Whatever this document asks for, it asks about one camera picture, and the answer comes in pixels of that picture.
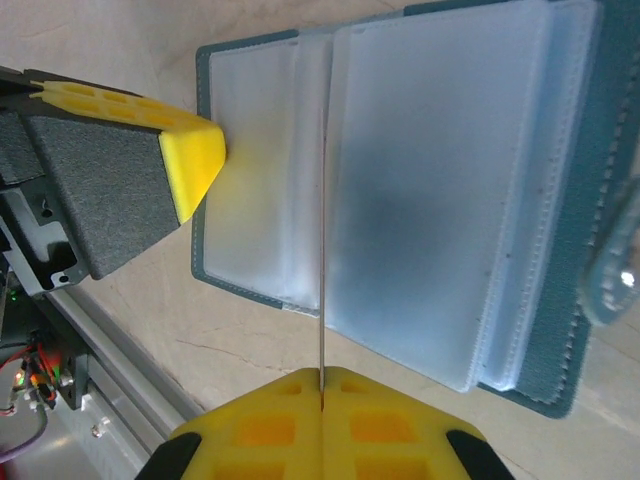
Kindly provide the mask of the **teal card holder wallet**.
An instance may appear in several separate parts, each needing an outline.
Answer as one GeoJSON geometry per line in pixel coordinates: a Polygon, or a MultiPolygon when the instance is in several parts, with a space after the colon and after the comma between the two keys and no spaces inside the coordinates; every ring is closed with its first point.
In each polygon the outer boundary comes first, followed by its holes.
{"type": "Polygon", "coordinates": [[[199,48],[192,272],[549,418],[640,297],[640,0],[442,0],[199,48]]]}

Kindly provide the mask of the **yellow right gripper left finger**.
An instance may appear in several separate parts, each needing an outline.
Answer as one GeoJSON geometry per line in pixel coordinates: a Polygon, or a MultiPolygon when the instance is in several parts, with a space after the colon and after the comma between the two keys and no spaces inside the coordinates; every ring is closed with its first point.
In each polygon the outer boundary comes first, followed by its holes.
{"type": "Polygon", "coordinates": [[[143,480],[321,480],[318,377],[294,371],[185,422],[143,480]]]}

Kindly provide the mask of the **aluminium frame cross rail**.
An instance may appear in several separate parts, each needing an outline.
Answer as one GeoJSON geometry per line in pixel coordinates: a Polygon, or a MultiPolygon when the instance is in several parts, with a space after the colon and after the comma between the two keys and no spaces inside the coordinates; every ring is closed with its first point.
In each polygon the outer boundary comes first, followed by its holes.
{"type": "Polygon", "coordinates": [[[111,316],[77,287],[47,300],[89,350],[87,393],[65,425],[102,479],[130,480],[198,405],[111,316]]]}

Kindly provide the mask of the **black Vip logo card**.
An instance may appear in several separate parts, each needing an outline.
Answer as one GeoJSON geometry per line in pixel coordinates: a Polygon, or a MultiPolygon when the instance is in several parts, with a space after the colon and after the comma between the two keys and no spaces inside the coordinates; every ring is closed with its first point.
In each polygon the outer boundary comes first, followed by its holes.
{"type": "Polygon", "coordinates": [[[325,384],[326,384],[326,134],[323,143],[319,164],[319,395],[320,409],[324,411],[325,384]]]}

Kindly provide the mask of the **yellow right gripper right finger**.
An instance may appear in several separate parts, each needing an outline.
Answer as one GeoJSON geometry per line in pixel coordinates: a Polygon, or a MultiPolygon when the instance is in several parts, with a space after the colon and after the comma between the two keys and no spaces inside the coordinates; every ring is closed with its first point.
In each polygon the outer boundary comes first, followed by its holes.
{"type": "Polygon", "coordinates": [[[323,480],[511,480],[470,423],[342,367],[325,370],[323,480]]]}

